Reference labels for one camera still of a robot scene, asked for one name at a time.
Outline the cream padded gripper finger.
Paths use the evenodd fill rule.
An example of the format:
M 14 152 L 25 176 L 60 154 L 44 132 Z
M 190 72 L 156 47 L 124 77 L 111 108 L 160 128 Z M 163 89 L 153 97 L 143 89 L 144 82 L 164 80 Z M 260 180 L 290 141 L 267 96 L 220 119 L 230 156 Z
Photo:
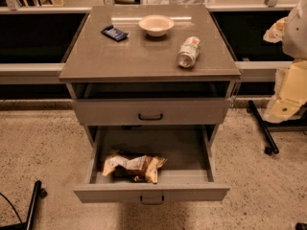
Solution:
M 263 39 L 270 43 L 277 43 L 282 40 L 285 28 L 286 17 L 277 20 L 263 35 Z

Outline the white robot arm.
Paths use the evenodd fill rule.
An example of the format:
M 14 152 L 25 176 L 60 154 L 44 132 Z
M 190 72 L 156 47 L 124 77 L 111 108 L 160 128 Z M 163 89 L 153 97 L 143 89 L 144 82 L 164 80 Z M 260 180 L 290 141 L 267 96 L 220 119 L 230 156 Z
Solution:
M 299 0 L 290 13 L 277 20 L 263 39 L 282 42 L 283 52 L 294 61 L 286 69 L 277 69 L 274 95 L 263 118 L 270 123 L 290 120 L 307 103 L 307 0 Z

